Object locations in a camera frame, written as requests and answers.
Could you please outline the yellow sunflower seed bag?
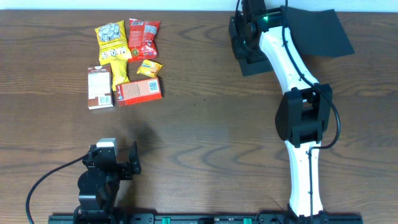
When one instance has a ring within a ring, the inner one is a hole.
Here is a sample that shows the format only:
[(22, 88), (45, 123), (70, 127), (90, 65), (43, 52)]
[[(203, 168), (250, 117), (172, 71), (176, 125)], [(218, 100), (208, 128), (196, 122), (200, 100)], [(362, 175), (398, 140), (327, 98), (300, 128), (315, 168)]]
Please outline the yellow sunflower seed bag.
[(124, 21), (112, 22), (95, 29), (99, 45), (99, 62), (101, 65), (112, 60), (129, 60), (132, 58), (128, 47)]

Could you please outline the orange red snack box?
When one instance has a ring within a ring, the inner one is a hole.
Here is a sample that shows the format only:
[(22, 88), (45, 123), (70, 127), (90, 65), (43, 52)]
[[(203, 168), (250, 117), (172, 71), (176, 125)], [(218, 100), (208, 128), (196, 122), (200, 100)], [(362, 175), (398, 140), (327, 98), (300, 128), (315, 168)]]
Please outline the orange red snack box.
[(116, 86), (119, 106), (135, 105), (162, 98), (158, 78), (148, 78)]

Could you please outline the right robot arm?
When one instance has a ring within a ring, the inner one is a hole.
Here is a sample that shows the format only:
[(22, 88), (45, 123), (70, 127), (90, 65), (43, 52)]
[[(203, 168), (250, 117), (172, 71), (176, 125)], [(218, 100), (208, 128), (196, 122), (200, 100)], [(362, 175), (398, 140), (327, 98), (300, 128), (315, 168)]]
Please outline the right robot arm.
[(331, 87), (307, 70), (292, 39), (287, 10), (267, 9), (263, 1), (242, 1), (236, 11), (238, 43), (245, 56), (275, 72), (282, 99), (275, 116), (277, 134), (289, 155), (291, 193), (288, 222), (321, 223), (318, 157), (328, 126)]

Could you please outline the red snack bag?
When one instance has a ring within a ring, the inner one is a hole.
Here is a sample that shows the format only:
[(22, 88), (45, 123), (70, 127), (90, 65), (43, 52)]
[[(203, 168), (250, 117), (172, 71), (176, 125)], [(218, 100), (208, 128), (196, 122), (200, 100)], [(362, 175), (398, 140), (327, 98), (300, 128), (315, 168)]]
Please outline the red snack bag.
[(156, 58), (155, 36), (160, 27), (160, 21), (129, 20), (128, 46), (132, 58), (129, 63)]

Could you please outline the brown Pocky box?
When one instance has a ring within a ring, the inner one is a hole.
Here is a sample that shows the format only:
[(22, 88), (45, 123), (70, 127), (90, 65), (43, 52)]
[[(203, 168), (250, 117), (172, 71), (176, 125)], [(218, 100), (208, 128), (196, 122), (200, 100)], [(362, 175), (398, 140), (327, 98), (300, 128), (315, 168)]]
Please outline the brown Pocky box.
[(88, 67), (88, 109), (113, 107), (110, 64)]

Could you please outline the yellow Julie's sandwich packet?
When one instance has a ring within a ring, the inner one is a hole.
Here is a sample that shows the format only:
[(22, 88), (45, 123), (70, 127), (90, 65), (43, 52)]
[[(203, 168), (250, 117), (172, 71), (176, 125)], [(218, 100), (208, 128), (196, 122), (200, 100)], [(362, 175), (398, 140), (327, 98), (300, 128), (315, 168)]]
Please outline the yellow Julie's sandwich packet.
[(113, 74), (112, 90), (116, 91), (117, 85), (130, 82), (127, 75), (127, 60), (112, 60), (110, 65)]

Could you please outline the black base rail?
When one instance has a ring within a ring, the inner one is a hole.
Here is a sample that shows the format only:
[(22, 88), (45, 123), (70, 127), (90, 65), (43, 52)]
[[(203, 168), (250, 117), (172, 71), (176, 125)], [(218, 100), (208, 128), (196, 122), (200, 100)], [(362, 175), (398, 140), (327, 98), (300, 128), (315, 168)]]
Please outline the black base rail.
[(359, 215), (330, 215), (320, 213), (313, 217), (294, 217), (283, 213), (262, 213), (260, 215), (154, 215), (135, 213), (118, 218), (85, 218), (83, 215), (51, 215), (48, 223), (128, 223), (128, 224), (278, 224), (278, 223), (317, 223), (317, 224), (362, 224)]

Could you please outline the dark green box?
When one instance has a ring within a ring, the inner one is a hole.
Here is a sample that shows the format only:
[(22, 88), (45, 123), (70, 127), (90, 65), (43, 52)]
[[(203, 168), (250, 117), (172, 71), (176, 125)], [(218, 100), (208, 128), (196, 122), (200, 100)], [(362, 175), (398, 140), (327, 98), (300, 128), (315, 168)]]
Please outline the dark green box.
[(354, 54), (335, 10), (306, 11), (280, 6), (267, 9), (258, 1), (243, 1), (243, 11), (229, 19), (229, 36), (235, 59), (244, 76), (273, 70), (270, 58), (260, 50), (261, 31), (282, 26), (287, 11), (287, 27), (302, 55), (342, 57)]

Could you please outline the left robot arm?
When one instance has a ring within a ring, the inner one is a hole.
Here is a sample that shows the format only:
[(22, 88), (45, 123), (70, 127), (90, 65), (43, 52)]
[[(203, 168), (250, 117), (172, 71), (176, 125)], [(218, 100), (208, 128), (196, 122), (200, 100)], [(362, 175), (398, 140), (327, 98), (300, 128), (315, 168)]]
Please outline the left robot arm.
[(142, 170), (137, 142), (130, 147), (127, 162), (118, 163), (117, 153), (115, 138), (103, 138), (91, 145), (82, 159), (87, 171), (78, 179), (81, 216), (76, 219), (79, 222), (116, 222), (114, 204), (120, 181), (131, 180)]

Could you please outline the small yellow cracker packet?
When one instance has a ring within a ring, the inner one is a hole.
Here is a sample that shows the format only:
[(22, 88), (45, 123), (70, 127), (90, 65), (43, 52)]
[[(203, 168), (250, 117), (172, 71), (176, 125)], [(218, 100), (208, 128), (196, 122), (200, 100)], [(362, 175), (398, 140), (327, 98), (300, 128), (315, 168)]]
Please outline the small yellow cracker packet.
[(154, 78), (164, 65), (148, 59), (143, 60), (142, 64), (137, 69), (137, 74), (145, 75)]

